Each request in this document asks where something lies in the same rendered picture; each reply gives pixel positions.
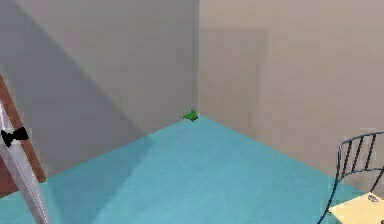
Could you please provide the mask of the small green toy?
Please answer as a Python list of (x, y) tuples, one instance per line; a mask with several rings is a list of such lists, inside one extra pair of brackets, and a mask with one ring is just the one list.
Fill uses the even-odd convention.
[(194, 122), (195, 120), (198, 119), (198, 114), (197, 114), (197, 112), (195, 110), (191, 110), (189, 113), (182, 114), (181, 118), (182, 119), (188, 119), (191, 122)]

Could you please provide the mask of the pale yellow table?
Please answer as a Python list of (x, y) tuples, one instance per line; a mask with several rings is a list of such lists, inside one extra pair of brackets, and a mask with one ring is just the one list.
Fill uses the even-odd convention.
[[(368, 196), (375, 196), (378, 202), (372, 202)], [(329, 212), (341, 224), (384, 224), (384, 199), (372, 192), (335, 205)]]

